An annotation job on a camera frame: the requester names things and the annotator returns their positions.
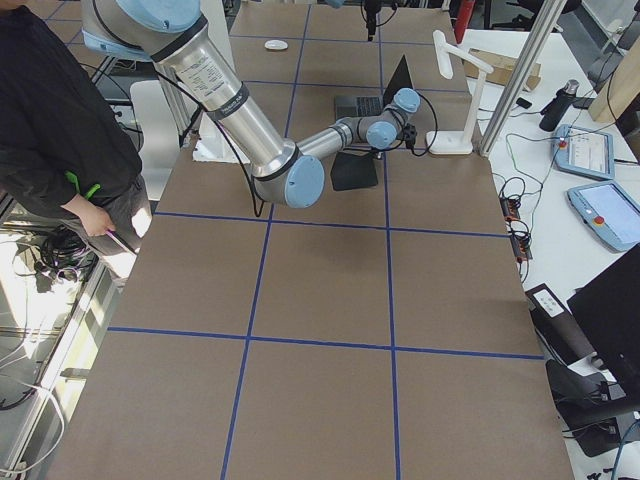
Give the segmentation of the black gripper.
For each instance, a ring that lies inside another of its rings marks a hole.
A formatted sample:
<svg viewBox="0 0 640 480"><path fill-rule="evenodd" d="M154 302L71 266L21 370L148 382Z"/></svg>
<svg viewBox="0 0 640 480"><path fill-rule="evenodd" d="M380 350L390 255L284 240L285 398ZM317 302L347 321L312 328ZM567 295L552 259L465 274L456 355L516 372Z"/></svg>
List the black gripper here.
<svg viewBox="0 0 640 480"><path fill-rule="evenodd" d="M364 10L364 18L365 25L367 29L367 40L372 41L375 37L377 30L377 18L378 18L378 10L365 9Z"/></svg>

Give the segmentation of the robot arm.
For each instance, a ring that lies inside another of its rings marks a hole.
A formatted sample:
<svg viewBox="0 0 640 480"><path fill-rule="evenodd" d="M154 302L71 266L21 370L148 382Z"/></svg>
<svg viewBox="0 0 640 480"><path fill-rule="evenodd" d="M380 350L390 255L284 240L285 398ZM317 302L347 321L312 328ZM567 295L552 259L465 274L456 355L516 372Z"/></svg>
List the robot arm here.
<svg viewBox="0 0 640 480"><path fill-rule="evenodd" d="M323 158L353 143L386 149L420 106L418 93L402 88L381 114L341 118L296 143L277 132L209 38L199 2L84 1L81 6L86 46L172 69L247 156L256 193L267 202L313 205L324 189Z"/></svg>

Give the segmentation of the person's hand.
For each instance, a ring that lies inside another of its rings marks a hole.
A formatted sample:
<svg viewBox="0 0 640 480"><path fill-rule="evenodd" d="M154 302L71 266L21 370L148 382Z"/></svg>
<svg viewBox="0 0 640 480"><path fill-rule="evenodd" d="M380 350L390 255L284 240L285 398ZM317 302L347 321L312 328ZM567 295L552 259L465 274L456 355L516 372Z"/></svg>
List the person's hand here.
<svg viewBox="0 0 640 480"><path fill-rule="evenodd" d="M76 215L89 236L102 236L116 230L110 215L101 207L76 194L66 209Z"/></svg>

